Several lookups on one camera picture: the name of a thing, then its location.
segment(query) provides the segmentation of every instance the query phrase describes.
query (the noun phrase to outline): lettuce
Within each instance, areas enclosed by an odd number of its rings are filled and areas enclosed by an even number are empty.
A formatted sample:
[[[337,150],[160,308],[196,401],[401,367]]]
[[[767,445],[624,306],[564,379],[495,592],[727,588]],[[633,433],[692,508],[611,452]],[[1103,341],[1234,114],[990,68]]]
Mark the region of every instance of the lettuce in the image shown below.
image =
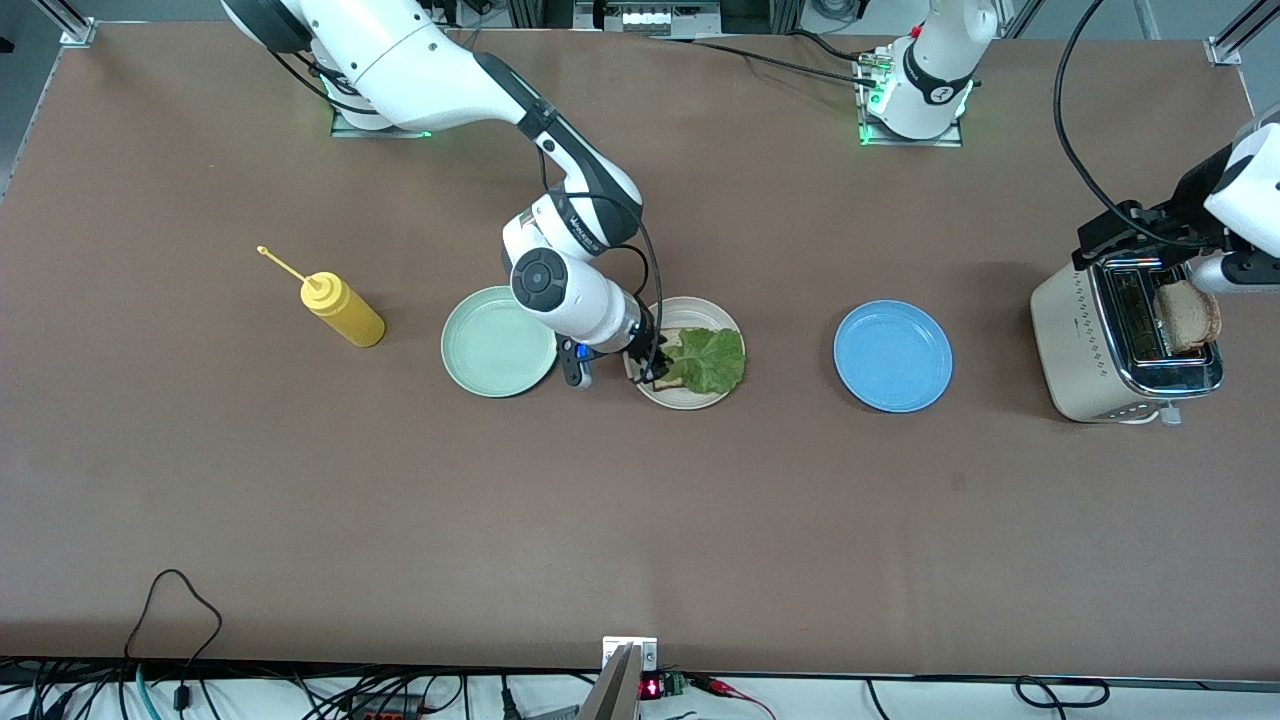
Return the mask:
[[[680,345],[664,345],[662,351],[671,359],[663,383],[678,382],[698,393],[722,393],[742,382],[746,356],[737,331],[684,328]]]

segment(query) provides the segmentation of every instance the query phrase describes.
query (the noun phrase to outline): mustard bottle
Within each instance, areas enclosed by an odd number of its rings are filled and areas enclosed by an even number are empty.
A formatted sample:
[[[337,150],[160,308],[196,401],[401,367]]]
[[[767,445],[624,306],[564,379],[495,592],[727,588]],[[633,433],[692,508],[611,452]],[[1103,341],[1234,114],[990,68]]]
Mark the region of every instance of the mustard bottle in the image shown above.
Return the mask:
[[[270,258],[302,283],[302,304],[330,328],[347,338],[356,347],[372,347],[383,340],[387,324],[374,313],[372,307],[333,273],[316,273],[303,277],[288,266],[266,247],[259,245],[257,251]]]

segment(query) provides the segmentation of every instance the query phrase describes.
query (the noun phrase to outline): table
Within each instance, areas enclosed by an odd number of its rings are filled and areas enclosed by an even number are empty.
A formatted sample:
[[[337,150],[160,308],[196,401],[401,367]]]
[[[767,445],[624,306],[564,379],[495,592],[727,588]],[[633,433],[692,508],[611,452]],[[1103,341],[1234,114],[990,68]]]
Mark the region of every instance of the table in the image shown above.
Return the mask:
[[[1053,137],[1060,44],[992,46],[961,150],[861,147],[847,87],[705,47],[479,46],[632,174],[668,295],[735,315],[745,383],[690,414],[612,361],[585,393],[466,395],[439,333],[503,282],[527,142],[330,140],[232,26],[105,26],[0,206],[0,652],[116,655],[177,566],[230,659],[588,667],[636,633],[694,669],[1280,675],[1274,305],[1224,299],[1225,387],[1180,429],[1050,402],[1028,299],[1100,210]],[[1162,200],[1248,117],[1197,44],[1085,42],[1069,83],[1119,197]],[[259,243],[339,273],[384,342],[310,318]],[[630,283],[618,255],[599,266]],[[832,369],[878,297],[950,334],[923,413]],[[157,602],[137,652],[188,655],[207,618],[178,585]]]

